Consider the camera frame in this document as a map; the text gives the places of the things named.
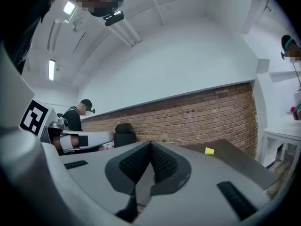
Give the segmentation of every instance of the white table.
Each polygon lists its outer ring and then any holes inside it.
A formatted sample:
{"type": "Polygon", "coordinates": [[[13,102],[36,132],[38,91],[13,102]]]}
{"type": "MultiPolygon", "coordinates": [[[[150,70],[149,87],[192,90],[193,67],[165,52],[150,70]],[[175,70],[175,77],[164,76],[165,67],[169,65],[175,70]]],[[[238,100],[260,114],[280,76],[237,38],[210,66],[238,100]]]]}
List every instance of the white table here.
{"type": "Polygon", "coordinates": [[[263,147],[261,153],[260,163],[263,163],[267,149],[268,138],[275,139],[283,143],[280,159],[283,159],[285,150],[288,144],[296,145],[296,154],[293,159],[291,168],[287,174],[285,181],[283,182],[278,193],[281,193],[287,186],[289,179],[292,177],[293,172],[298,163],[298,159],[301,152],[301,121],[295,121],[293,116],[288,115],[280,118],[279,123],[275,123],[273,126],[267,127],[264,130],[263,147]]]}

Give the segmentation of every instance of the pipe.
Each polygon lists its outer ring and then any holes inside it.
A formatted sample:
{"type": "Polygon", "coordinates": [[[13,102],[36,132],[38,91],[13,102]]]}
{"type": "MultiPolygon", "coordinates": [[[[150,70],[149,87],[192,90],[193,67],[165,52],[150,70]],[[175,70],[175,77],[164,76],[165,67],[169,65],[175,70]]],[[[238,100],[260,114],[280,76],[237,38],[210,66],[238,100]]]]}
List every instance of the pipe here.
{"type": "Polygon", "coordinates": [[[135,45],[134,41],[132,40],[132,38],[127,34],[126,31],[124,31],[124,29],[119,25],[119,24],[114,24],[114,26],[116,27],[116,29],[121,32],[121,34],[130,42],[130,44],[132,46],[135,45]]]}
{"type": "Polygon", "coordinates": [[[164,18],[163,18],[163,15],[162,15],[162,13],[161,13],[161,10],[160,10],[160,8],[159,8],[159,5],[158,5],[158,3],[157,3],[157,0],[154,0],[154,3],[156,4],[157,11],[158,11],[158,13],[159,13],[159,15],[160,15],[160,18],[161,18],[161,20],[162,20],[162,24],[163,24],[163,25],[166,25],[166,24],[165,24],[165,21],[164,21],[164,18]]]}
{"type": "MultiPolygon", "coordinates": [[[[101,20],[101,18],[97,18],[97,20],[103,25],[104,21],[101,20]]],[[[126,39],[124,39],[119,33],[117,33],[114,29],[112,29],[111,27],[107,27],[105,26],[107,29],[109,29],[113,34],[115,34],[118,38],[120,38],[122,41],[124,41],[128,46],[130,46],[131,48],[133,47],[126,39]]]]}
{"type": "Polygon", "coordinates": [[[125,27],[127,27],[127,29],[133,34],[137,42],[140,43],[142,41],[141,37],[137,34],[136,30],[131,26],[128,20],[124,18],[122,22],[125,25],[125,27]]]}

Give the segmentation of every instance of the black rubber pad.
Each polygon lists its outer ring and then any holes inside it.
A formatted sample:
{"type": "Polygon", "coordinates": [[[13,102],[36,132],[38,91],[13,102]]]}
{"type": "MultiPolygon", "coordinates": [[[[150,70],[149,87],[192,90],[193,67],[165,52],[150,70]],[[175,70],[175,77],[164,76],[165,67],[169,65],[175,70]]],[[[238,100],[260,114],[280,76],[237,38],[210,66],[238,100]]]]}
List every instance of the black rubber pad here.
{"type": "Polygon", "coordinates": [[[231,182],[221,182],[217,187],[241,220],[256,212],[256,209],[231,182]]]}
{"type": "Polygon", "coordinates": [[[86,161],[82,160],[82,161],[75,161],[75,162],[66,163],[64,165],[65,165],[65,168],[68,170],[68,169],[72,169],[72,168],[81,167],[81,166],[84,166],[84,165],[87,165],[87,164],[88,163],[86,161]]]}

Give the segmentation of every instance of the ceiling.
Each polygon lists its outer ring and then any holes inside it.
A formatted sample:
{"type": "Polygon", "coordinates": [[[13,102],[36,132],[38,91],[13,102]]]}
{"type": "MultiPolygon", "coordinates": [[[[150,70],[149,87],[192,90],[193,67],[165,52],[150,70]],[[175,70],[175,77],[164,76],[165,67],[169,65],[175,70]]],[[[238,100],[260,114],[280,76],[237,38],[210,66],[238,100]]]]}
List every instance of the ceiling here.
{"type": "MultiPolygon", "coordinates": [[[[205,16],[205,0],[156,1],[165,24],[178,19],[205,16]]],[[[75,32],[72,24],[64,23],[58,33],[55,49],[48,51],[53,21],[59,18],[62,21],[70,19],[70,16],[63,12],[66,3],[66,0],[56,1],[44,17],[43,23],[38,25],[24,70],[27,70],[25,74],[29,79],[39,77],[41,81],[48,80],[48,63],[53,59],[56,64],[53,83],[79,88],[103,60],[125,43],[103,26],[99,18],[85,13],[81,20],[81,29],[75,32]]],[[[142,39],[153,27],[163,24],[154,0],[124,0],[120,10],[142,39]]],[[[122,21],[118,24],[126,32],[129,31],[122,21]]],[[[53,44],[53,41],[52,34],[50,44],[53,44]]]]}

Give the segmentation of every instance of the red brick wall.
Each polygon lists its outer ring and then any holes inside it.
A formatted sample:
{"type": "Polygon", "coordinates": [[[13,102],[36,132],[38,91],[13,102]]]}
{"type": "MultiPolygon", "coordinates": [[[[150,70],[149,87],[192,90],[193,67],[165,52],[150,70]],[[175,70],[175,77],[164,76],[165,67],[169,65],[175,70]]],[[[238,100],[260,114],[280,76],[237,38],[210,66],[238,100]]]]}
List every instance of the red brick wall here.
{"type": "Polygon", "coordinates": [[[257,115],[249,83],[123,109],[86,119],[82,126],[84,131],[115,132],[116,125],[126,122],[140,141],[185,146],[224,138],[256,155],[257,115]]]}

